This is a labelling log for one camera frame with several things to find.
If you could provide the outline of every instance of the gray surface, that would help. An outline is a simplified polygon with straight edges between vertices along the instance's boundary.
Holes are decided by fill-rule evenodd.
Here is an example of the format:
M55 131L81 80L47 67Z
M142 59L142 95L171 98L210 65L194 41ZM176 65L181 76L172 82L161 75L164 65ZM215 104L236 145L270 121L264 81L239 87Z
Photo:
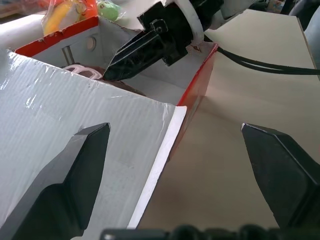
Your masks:
M175 107L7 50L0 59L0 226L73 134L109 122L102 182L83 239L125 228Z

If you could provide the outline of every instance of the white ring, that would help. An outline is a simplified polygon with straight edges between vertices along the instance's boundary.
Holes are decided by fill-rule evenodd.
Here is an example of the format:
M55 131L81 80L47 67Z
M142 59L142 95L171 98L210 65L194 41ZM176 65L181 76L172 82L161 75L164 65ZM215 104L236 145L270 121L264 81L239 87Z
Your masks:
M173 1L180 8L180 10L184 14L186 20L190 25L192 35L193 35L193 40L191 42L191 45L197 46L205 38L205 33L202 27L202 24L200 22L200 19L198 17L198 14L194 9L194 6L192 6L190 0L173 0Z

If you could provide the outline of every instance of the cardboard box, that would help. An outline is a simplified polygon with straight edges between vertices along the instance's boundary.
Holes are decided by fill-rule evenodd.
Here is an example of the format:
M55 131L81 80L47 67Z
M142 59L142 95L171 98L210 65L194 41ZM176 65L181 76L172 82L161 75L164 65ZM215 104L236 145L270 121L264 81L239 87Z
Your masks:
M16 53L0 51L0 226L71 136L104 122L111 131L103 177L82 239L138 225L206 92L217 46L191 47L170 68L159 61L125 81L147 97L61 69L73 62L106 68L136 33L93 17Z

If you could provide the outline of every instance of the plastic bag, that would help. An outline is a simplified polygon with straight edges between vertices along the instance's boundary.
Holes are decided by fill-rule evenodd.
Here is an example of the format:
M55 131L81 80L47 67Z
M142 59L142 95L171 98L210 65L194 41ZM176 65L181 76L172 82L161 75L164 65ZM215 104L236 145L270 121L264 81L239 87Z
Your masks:
M42 20L45 36L98 15L96 0L41 0L41 4L48 6Z
M98 14L112 22L121 19L126 13L120 6L110 0L98 0L96 5Z

